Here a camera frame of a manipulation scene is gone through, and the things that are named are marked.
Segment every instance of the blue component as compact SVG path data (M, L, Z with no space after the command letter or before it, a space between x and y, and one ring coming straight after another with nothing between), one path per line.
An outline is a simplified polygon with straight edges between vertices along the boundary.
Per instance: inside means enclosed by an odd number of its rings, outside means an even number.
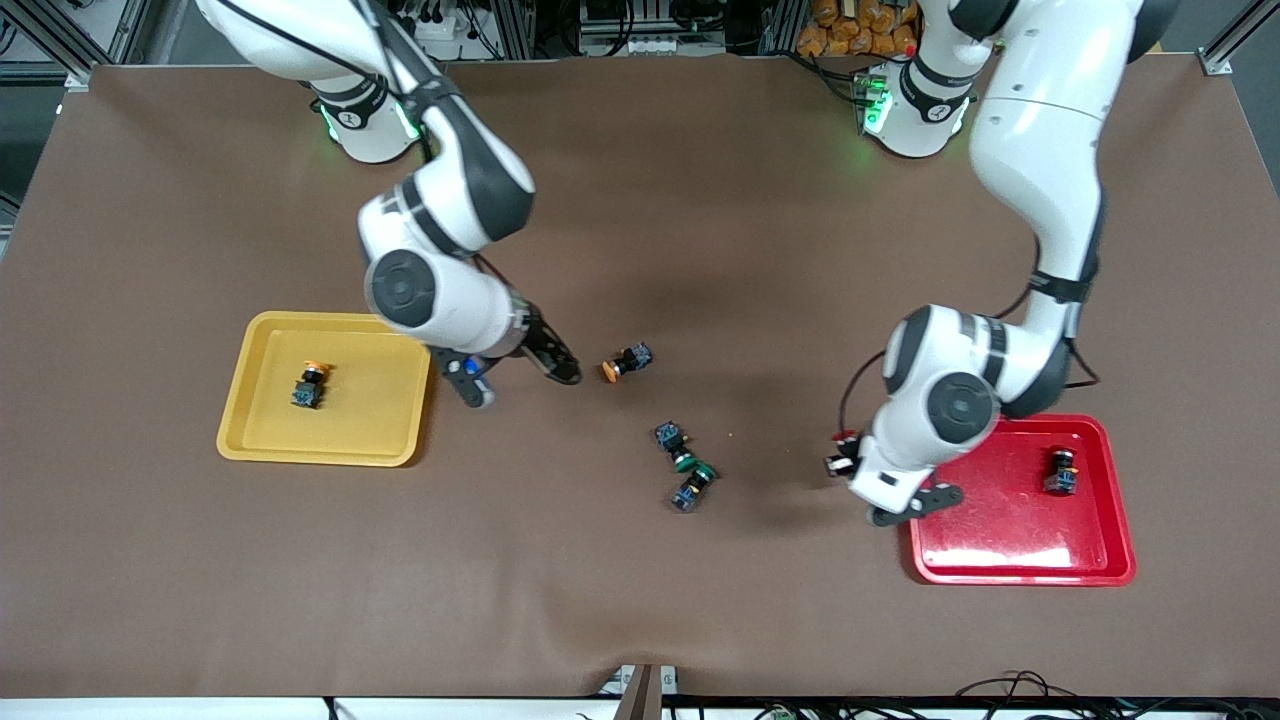
M658 439L658 445L667 452L671 452L685 443L685 433L676 423L663 423L658 425L658 428L653 430L653 437Z
M298 407L316 409L320 406L320 388L315 383L298 383L293 387L293 404Z
M682 486L676 491L676 495L671 496L671 503L681 512L692 510L695 502L698 502L698 491L689 486Z
M1071 470L1059 470L1044 478L1044 489L1059 495L1075 493L1076 475Z
M631 355L635 356L636 370L640 370L649 365L649 363L653 363L653 352L649 350L649 346L643 342L637 342L631 346Z

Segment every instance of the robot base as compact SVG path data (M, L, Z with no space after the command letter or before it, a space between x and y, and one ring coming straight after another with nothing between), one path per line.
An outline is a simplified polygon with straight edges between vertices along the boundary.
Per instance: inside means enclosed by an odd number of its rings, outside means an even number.
M860 113L861 131L878 140L890 152L904 158L928 158L942 150L951 136L960 132L969 100L965 99L952 113L954 118L948 118L947 122L924 122L919 110L902 97L904 72L906 72L904 63L884 63L867 70L870 78L884 78L884 88L877 91L873 86L868 91L867 99L872 105Z

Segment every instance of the orange object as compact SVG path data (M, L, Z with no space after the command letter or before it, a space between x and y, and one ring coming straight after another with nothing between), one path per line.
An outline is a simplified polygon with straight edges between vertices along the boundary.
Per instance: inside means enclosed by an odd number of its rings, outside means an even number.
M805 27L796 38L796 51L805 58L817 58L826 47L827 29L818 26Z
M899 26L893 31L893 50L902 53L904 55L911 54L911 47L915 47L915 32L911 31L909 26Z
M813 0L813 19L822 27L831 27L840 20L840 6L836 0Z
M867 53L870 49L872 49L872 31L867 28L863 28L861 32L858 33L858 37L855 37L852 42L849 44L849 51L855 55L858 53Z
M285 397L302 364L340 370L325 379L320 413L300 413ZM262 313L244 331L218 451L228 460L403 465L417 448L430 377L426 348L376 315Z
M850 42L855 37L858 37L858 33L861 32L861 29L863 28L859 27L858 20L845 18L838 23L831 26L831 38L837 41L842 40L845 42Z
M872 53L876 53L877 55L892 55L895 53L893 38L883 33L873 35Z
M870 28L872 32L888 32L893 29L897 15L891 8L879 4L879 0L861 0L858 5L858 24Z

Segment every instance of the circular joint cover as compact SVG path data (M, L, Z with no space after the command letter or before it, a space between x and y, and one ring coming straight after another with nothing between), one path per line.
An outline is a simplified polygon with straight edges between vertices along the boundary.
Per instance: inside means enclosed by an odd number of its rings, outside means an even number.
M407 328L426 324L435 311L435 273L408 250L392 250L374 265L369 278L374 309Z
M943 375L928 400L929 423L938 437L961 445L977 437L991 423L996 401L991 386L969 373Z

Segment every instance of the green indicator light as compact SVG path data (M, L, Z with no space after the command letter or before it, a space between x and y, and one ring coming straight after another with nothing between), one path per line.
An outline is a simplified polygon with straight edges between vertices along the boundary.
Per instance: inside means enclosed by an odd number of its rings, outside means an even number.
M399 102L396 104L396 117L401 119L401 124L404 126L404 132L408 133L411 138L417 140L419 137L421 137L421 133L417 131L417 127L413 123L408 122L408 117L404 114L404 106L401 105Z
M893 106L893 95L888 91L881 94L879 99L874 105L867 109L867 132L879 132L884 127L884 118L888 117L890 109Z
M324 124L329 128L329 137L338 145L342 145L342 141L338 140L338 131L333 127L333 118L329 117L329 110L324 105L320 106L320 117L324 118Z

